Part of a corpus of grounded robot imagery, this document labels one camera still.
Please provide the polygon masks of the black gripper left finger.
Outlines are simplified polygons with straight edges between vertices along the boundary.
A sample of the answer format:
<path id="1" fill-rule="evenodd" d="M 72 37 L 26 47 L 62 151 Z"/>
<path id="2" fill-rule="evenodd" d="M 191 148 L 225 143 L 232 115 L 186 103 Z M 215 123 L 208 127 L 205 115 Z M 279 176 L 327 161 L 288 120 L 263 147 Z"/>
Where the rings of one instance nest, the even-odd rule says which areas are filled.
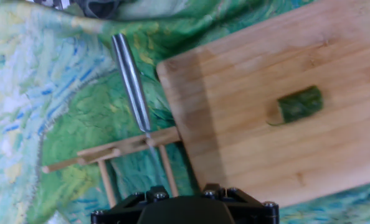
<path id="1" fill-rule="evenodd" d="M 95 210 L 90 214 L 91 224 L 137 224 L 143 210 L 152 203 L 169 198 L 162 185 L 146 192 L 135 192 L 109 210 Z"/>

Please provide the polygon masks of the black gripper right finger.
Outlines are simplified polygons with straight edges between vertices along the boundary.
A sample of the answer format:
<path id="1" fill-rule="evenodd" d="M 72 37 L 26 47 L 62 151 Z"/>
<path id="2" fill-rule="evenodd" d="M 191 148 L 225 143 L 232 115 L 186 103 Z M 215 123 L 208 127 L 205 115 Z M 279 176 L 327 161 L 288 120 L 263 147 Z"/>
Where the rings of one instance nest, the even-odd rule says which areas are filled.
<path id="1" fill-rule="evenodd" d="M 226 189 L 219 184 L 207 184 L 202 190 L 202 196 L 222 202 L 235 223 L 279 224 L 277 203 L 259 202 L 239 188 Z"/>

